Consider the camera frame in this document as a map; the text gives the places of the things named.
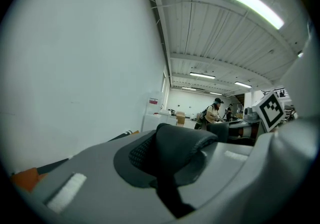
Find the ceiling light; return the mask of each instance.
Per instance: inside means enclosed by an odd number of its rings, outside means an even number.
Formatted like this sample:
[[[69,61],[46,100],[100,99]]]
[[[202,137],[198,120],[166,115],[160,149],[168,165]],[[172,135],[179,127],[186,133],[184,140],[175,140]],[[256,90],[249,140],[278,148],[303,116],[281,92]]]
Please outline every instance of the ceiling light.
[[[219,94],[219,93],[215,93],[215,92],[210,92],[210,94],[214,94],[214,95],[219,95],[219,96],[222,96],[222,94]]]
[[[197,74],[197,73],[193,73],[193,72],[191,72],[190,75],[209,78],[209,79],[215,79],[216,78],[215,76],[211,76],[211,75],[207,75],[207,74]]]
[[[277,30],[284,25],[284,21],[266,4],[260,0],[236,0],[239,1],[252,10],[256,11],[260,16],[265,18]]]
[[[235,84],[240,85],[240,86],[244,86],[246,88],[252,88],[252,86],[244,84],[244,83],[241,83],[241,82],[235,82]]]
[[[187,87],[182,87],[185,90],[196,90],[196,89],[192,89],[192,88],[187,88]]]

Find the ceiling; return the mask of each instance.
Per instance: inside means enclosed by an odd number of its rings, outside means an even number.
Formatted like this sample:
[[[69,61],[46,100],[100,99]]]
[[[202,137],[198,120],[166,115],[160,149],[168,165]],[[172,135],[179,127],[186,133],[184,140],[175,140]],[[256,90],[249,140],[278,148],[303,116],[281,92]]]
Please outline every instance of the ceiling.
[[[252,90],[279,86],[308,37],[298,0],[261,0],[284,21],[279,30],[235,0],[154,1],[172,87],[236,95],[249,91],[236,81]]]

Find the floor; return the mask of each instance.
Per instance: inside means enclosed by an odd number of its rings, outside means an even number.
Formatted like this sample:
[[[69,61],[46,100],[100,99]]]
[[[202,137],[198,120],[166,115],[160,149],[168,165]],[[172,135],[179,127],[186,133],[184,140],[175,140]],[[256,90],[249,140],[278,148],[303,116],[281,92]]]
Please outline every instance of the floor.
[[[194,129],[195,128],[195,124],[196,124],[195,121],[191,121],[190,119],[185,119],[184,122],[185,122],[184,124],[178,123],[177,126],[184,127],[184,128],[189,128],[189,129]]]

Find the backpack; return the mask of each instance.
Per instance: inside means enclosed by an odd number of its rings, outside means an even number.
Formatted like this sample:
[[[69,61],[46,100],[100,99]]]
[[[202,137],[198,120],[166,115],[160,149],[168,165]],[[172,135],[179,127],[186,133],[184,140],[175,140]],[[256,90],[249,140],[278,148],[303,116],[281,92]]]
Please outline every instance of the backpack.
[[[206,112],[207,112],[207,110],[208,110],[208,108],[210,107],[210,106],[212,106],[212,108],[214,108],[214,105],[212,104],[212,105],[209,105],[207,108],[205,108],[202,112],[201,112],[201,114],[200,114],[200,117],[199,117],[199,119],[200,120],[203,120],[203,118],[206,116]]]

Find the person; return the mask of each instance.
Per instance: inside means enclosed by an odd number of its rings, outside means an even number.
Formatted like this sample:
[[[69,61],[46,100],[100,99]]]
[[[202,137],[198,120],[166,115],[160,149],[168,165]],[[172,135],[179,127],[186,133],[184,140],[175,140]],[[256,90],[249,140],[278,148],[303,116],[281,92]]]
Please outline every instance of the person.
[[[227,113],[226,113],[226,120],[227,122],[230,122],[231,120],[231,114],[232,114],[232,110],[231,110],[231,106],[232,104],[229,104],[228,108],[227,108]]]
[[[194,129],[207,130],[209,123],[215,123],[218,121],[218,110],[223,101],[220,98],[216,98],[212,105],[209,105],[205,110],[202,111],[198,122]]]

